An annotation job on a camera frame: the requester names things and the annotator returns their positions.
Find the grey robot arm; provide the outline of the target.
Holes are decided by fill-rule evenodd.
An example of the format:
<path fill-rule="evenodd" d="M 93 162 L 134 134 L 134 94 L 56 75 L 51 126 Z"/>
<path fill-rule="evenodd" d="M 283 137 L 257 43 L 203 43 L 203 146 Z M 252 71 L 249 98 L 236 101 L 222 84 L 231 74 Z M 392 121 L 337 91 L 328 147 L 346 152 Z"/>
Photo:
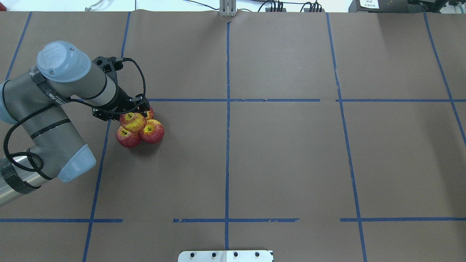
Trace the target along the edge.
<path fill-rule="evenodd" d="M 127 61 L 134 63 L 127 57 L 90 60 L 75 45 L 57 40 L 44 46 L 28 72 L 1 84 L 1 120 L 11 124 L 1 145 L 1 206 L 95 166 L 63 105 L 88 106 L 103 121 L 149 111 L 145 91 L 133 98 L 118 85 L 116 72 Z"/>

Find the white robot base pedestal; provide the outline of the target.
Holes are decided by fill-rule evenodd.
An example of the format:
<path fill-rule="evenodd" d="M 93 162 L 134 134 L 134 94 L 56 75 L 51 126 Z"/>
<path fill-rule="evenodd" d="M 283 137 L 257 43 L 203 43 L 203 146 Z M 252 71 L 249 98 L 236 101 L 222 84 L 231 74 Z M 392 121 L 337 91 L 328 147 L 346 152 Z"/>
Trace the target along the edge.
<path fill-rule="evenodd" d="M 269 250 L 193 250 L 182 251 L 178 262 L 273 262 Z"/>

